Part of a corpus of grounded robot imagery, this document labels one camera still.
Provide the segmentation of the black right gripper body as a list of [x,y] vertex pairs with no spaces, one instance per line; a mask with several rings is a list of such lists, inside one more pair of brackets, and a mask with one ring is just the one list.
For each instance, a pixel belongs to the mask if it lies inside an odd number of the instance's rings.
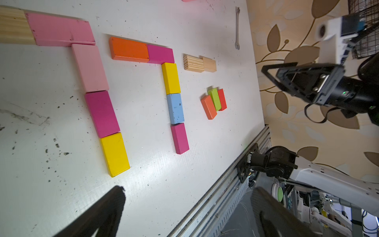
[[344,65],[284,63],[275,66],[275,85],[308,106],[319,105],[339,110],[346,118],[367,114],[379,124],[379,55],[360,64],[358,79],[345,76]]

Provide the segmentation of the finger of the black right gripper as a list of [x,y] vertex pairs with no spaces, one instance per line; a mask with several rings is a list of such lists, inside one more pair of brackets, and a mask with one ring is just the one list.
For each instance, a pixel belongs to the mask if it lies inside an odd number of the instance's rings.
[[261,73],[263,73],[281,91],[290,92],[290,89],[281,82],[282,79],[278,78],[276,74],[282,69],[288,69],[297,65],[297,62],[264,65],[261,69]]

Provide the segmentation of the red block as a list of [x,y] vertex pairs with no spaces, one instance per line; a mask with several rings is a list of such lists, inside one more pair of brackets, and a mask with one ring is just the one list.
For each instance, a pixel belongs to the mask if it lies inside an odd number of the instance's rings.
[[226,98],[225,98],[225,93],[223,89],[218,90],[218,95],[221,103],[221,109],[220,111],[223,111],[227,108],[227,103],[226,103]]

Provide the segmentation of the green block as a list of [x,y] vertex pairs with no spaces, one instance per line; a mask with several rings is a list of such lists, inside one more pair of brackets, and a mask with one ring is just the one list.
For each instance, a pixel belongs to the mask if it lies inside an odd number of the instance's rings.
[[222,105],[221,105],[218,90],[216,88],[213,88],[208,91],[208,95],[210,95],[216,111],[221,110]]

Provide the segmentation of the thin yellow block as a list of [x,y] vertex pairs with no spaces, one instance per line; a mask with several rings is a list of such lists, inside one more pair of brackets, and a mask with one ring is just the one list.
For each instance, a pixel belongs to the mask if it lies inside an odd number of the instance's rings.
[[107,169],[111,177],[130,169],[122,134],[115,133],[100,139]]

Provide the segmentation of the tan wood block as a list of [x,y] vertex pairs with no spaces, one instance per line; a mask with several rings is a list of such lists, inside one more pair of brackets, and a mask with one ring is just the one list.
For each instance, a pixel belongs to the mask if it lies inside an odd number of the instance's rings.
[[217,71],[217,64],[215,60],[207,57],[202,57],[202,60],[204,65],[204,71],[212,73]]

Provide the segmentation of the orange-red block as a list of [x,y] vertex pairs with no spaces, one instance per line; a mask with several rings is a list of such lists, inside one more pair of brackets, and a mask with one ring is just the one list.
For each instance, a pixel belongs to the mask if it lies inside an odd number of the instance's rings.
[[217,111],[210,95],[206,95],[201,99],[201,104],[209,120],[217,116]]

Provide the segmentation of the ridged wood block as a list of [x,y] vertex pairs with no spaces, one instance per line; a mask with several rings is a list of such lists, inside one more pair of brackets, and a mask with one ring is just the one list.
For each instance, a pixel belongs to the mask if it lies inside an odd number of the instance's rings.
[[205,71],[204,61],[201,58],[193,57],[190,55],[184,55],[184,69],[186,71],[202,73]]

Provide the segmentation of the dark pink block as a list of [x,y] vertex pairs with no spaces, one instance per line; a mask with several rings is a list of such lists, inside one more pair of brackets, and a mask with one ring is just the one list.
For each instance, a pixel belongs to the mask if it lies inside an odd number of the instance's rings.
[[108,91],[91,92],[84,97],[99,138],[120,132]]

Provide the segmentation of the blue block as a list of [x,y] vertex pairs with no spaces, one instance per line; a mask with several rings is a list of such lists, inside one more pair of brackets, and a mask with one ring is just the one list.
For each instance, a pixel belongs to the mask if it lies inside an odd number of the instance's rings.
[[168,94],[167,102],[171,124],[184,123],[185,119],[181,94]]

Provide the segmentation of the magenta slanted block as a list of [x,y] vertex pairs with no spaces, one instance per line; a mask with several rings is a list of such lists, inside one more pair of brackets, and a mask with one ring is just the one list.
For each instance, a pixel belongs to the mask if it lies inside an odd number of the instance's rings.
[[171,126],[176,153],[181,155],[189,150],[189,143],[184,123]]

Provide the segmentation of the light pink block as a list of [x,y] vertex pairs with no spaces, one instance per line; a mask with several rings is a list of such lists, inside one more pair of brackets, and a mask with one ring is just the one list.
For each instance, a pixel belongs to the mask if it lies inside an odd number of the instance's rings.
[[72,50],[84,91],[89,93],[109,90],[98,47],[95,45],[72,44]]

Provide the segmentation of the orange block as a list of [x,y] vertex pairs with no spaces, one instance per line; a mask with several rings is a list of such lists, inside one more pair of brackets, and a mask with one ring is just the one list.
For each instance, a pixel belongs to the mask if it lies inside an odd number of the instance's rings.
[[150,61],[147,44],[117,37],[109,38],[113,60],[148,63]]

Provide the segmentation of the natural wood block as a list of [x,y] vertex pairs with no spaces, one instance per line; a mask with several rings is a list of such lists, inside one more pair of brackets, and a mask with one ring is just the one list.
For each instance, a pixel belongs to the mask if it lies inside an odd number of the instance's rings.
[[1,43],[36,45],[24,11],[1,7]]

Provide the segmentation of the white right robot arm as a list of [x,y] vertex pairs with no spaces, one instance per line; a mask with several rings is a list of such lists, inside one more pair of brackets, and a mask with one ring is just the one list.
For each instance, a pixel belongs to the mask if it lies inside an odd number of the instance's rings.
[[[367,114],[379,123],[379,67],[374,57],[361,64],[358,79],[345,76],[341,64],[298,65],[296,62],[265,65],[262,73],[280,90],[305,101],[308,106],[328,106],[351,118]],[[308,184],[368,211],[379,214],[379,186],[346,174],[324,169],[283,146],[264,154],[250,151],[246,168],[269,177],[291,179]]]

